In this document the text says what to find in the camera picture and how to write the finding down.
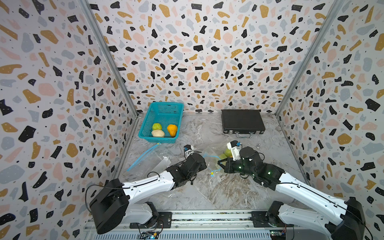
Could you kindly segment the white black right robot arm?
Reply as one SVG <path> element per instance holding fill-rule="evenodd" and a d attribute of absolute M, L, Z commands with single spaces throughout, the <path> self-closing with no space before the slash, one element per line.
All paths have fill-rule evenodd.
<path fill-rule="evenodd" d="M 250 177 L 262 187 L 285 194 L 307 206 L 307 209 L 299 209 L 274 201 L 266 214 L 270 225 L 282 222 L 302 226 L 332 240 L 364 239 L 366 220 L 362 205 L 356 198 L 344 201 L 327 195 L 282 168 L 264 163 L 261 154 L 251 147 L 236 146 L 231 152 L 232 156 L 218 161 L 218 166 L 225 173 Z"/>

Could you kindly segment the beige fruit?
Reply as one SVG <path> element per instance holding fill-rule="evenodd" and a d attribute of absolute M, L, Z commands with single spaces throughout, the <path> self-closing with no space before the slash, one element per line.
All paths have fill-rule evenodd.
<path fill-rule="evenodd" d="M 154 138 L 164 138 L 165 137 L 165 133 L 162 130 L 153 130 L 151 132 L 151 134 Z"/>

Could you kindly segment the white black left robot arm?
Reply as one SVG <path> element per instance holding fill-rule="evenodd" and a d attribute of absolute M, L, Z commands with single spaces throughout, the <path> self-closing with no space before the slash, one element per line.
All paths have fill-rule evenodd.
<path fill-rule="evenodd" d="M 108 233 L 124 221 L 138 228 L 157 227 L 160 214 L 154 204 L 140 201 L 192 183 L 206 168 L 205 159 L 199 153 L 191 153 L 155 176 L 125 183 L 111 180 L 90 202 L 97 233 Z"/>

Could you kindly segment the clear zip-top bag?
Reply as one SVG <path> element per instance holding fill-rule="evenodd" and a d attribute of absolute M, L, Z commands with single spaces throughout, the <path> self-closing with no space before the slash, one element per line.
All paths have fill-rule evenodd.
<path fill-rule="evenodd" d="M 175 153 L 166 144 L 157 144 L 146 150 L 138 159 L 121 174 L 124 182 L 133 182 L 159 175 L 152 170 L 163 159 L 170 158 L 171 165 L 184 160 L 184 155 L 178 149 Z"/>
<path fill-rule="evenodd" d="M 227 158 L 232 158 L 235 154 L 235 160 L 240 158 L 240 150 L 242 144 L 238 141 L 231 141 L 229 143 L 221 143 L 210 145 L 203 150 L 203 157 L 205 158 L 207 168 L 210 171 L 210 176 L 216 178 L 218 175 L 224 173 L 223 168 L 218 164 L 225 166 Z"/>

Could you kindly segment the green pear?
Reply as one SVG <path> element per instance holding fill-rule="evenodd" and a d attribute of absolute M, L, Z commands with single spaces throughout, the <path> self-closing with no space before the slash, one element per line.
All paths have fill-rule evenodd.
<path fill-rule="evenodd" d="M 156 130 L 162 130 L 162 125 L 160 123 L 154 123 L 152 125 L 152 131 L 156 131 Z"/>
<path fill-rule="evenodd" d="M 221 155 L 219 155 L 219 159 L 220 160 L 225 160 L 225 159 L 227 159 L 228 157 L 225 155 L 225 154 L 221 154 Z"/>

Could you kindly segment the orange fruit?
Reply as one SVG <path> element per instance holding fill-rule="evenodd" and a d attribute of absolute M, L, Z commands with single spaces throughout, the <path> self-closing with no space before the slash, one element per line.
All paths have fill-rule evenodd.
<path fill-rule="evenodd" d="M 173 124 L 168 125 L 167 126 L 167 131 L 170 134 L 170 136 L 172 138 L 174 138 L 176 136 L 177 132 L 178 132 L 178 126 L 177 125 L 173 125 Z"/>

